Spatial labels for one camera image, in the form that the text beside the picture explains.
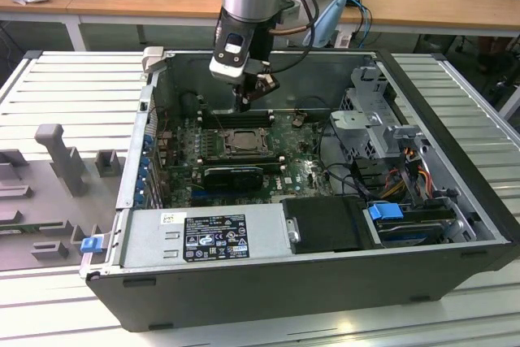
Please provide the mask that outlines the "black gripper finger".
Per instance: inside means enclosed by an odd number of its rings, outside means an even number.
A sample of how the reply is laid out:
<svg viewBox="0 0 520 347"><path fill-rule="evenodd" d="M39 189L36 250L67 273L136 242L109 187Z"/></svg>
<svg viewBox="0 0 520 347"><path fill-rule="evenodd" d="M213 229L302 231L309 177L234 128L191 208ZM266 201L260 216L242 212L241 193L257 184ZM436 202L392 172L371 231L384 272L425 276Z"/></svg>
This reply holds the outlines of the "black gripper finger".
<svg viewBox="0 0 520 347"><path fill-rule="evenodd" d="M279 81L271 73L258 74L255 82L252 99L258 100L280 87Z"/></svg>
<svg viewBox="0 0 520 347"><path fill-rule="evenodd" d="M250 95L254 91L254 77L246 76L235 86L235 109L237 112L246 112L250 109Z"/></svg>

